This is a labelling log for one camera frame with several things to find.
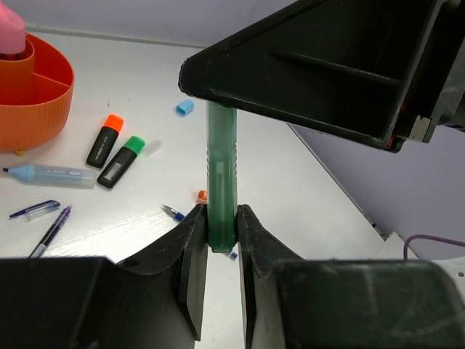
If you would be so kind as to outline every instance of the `orange pen holder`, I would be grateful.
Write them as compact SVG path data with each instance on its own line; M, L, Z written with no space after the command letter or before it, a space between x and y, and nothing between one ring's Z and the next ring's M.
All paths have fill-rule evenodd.
M28 34L20 60L0 60L0 151L37 147L66 125L74 72L54 47Z

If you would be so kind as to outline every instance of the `small orange cap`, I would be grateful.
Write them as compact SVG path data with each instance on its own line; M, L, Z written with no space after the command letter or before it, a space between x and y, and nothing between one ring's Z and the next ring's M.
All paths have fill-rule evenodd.
M124 120L120 116L117 116L115 114L110 114L107 117L107 120L103 124L104 127L110 127L111 129L114 129L119 133L121 129L123 128Z
M197 199L206 201L206 190L199 191L197 194Z

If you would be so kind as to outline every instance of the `blue pen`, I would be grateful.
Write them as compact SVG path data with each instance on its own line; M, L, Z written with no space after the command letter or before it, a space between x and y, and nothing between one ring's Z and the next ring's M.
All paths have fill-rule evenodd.
M185 216L182 213L179 213L175 209L172 209L170 206L161 205L161 208L163 209L163 211L172 216L178 222L181 222L185 218Z
M55 200L48 200L48 201L44 201L44 202L41 202L40 204L37 204L37 205L33 205L33 206L30 206L30 207L26 207L25 209L22 209L18 212L15 212L13 214L11 214L9 216L10 219L12 218L17 218L19 216L23 216L24 214L31 214L31 213L36 213L36 212L39 212L41 210L44 210L44 213L47 213L47 212L52 212L54 210L56 210L58 207L60 207L60 202L58 201L55 201Z

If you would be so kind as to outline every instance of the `green cap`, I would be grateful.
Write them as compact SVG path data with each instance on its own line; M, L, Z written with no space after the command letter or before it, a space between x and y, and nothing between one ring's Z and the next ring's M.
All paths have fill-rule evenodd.
M128 141L124 144L125 148L131 149L134 151L137 155L140 154L142 149L145 147L145 142L144 140L141 140L140 138L136 136L132 136L131 138L128 139Z

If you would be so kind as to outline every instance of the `light blue cap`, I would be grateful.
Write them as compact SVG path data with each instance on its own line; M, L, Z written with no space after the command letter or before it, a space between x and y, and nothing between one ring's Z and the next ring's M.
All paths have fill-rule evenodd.
M185 100L176 107L176 112L181 116L186 116L194 110L194 102L192 100Z

